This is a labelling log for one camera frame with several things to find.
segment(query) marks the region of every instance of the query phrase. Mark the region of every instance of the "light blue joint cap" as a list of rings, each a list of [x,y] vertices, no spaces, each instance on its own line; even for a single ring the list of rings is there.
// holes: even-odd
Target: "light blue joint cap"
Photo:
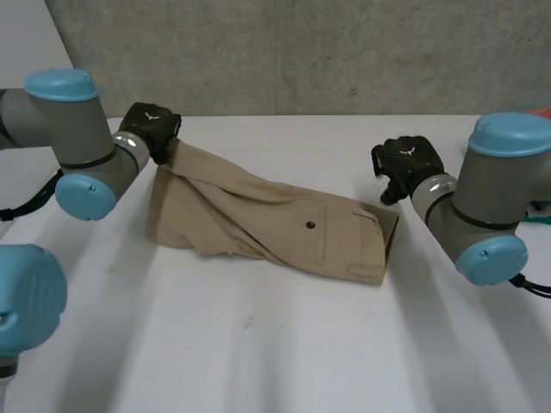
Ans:
[[[65,175],[55,187],[55,198],[76,219],[97,221],[113,211],[117,198],[102,181],[87,175]]]
[[[455,262],[457,271],[479,286],[508,281],[528,261],[526,245],[519,237],[503,235],[480,241],[463,251]]]
[[[551,149],[551,120],[535,114],[487,114],[468,146],[489,157],[529,157]]]
[[[97,97],[92,78],[80,69],[49,69],[27,77],[25,90],[32,96],[56,102],[84,102]]]
[[[40,346],[59,326],[67,281],[37,245],[0,245],[0,357]]]

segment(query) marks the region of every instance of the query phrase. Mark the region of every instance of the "gray concrete wall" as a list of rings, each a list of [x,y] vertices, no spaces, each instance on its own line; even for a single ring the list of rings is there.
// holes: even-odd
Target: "gray concrete wall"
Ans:
[[[46,0],[109,115],[551,106],[551,0]]]

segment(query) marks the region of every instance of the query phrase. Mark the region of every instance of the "wall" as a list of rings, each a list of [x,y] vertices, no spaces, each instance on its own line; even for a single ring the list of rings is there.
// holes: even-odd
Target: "wall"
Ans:
[[[71,67],[42,0],[0,1],[0,89],[21,88],[25,77],[49,67]],[[18,207],[58,168],[52,150],[0,151],[0,209]],[[9,224],[0,224],[0,237]]]
[[[46,0],[109,115],[479,114],[551,104],[548,0]]]

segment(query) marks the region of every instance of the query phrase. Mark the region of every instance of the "cloth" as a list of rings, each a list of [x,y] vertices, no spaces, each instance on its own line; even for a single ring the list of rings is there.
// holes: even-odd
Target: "cloth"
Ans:
[[[398,214],[268,182],[175,140],[159,166],[147,217],[149,240],[204,256],[265,258],[309,273],[381,284]]]

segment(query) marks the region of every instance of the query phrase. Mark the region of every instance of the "black cable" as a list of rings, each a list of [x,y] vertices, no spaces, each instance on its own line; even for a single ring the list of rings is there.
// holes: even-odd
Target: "black cable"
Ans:
[[[13,221],[15,218],[29,215],[41,209],[55,193],[55,187],[59,179],[63,176],[63,171],[58,172],[33,196],[28,202],[17,208],[8,208],[0,210],[0,221]]]
[[[544,299],[551,299],[551,287],[542,286],[526,280],[526,277],[522,273],[518,273],[516,276],[511,278],[509,282],[516,288],[523,288],[529,293],[535,294]]]

